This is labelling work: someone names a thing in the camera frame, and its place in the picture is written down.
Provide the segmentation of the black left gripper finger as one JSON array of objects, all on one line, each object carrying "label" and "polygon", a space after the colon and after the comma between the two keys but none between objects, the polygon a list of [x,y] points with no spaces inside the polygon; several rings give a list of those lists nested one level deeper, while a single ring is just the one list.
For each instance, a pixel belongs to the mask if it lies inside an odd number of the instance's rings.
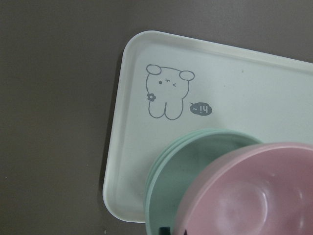
[{"label": "black left gripper finger", "polygon": [[171,235],[170,227],[160,227],[158,230],[159,235]]}]

